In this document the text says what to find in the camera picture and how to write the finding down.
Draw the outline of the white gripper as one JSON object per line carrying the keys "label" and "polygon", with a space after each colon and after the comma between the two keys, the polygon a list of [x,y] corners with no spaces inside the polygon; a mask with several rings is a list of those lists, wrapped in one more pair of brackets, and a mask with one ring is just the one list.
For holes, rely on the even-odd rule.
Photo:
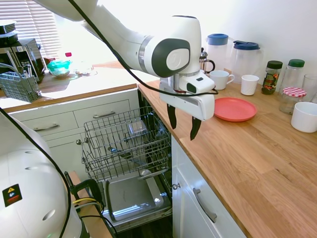
{"label": "white gripper", "polygon": [[194,97],[170,96],[160,93],[159,97],[167,103],[167,113],[172,129],[177,126],[175,108],[178,108],[192,116],[192,128],[190,140],[194,140],[202,123],[214,115],[214,95],[202,95]]}

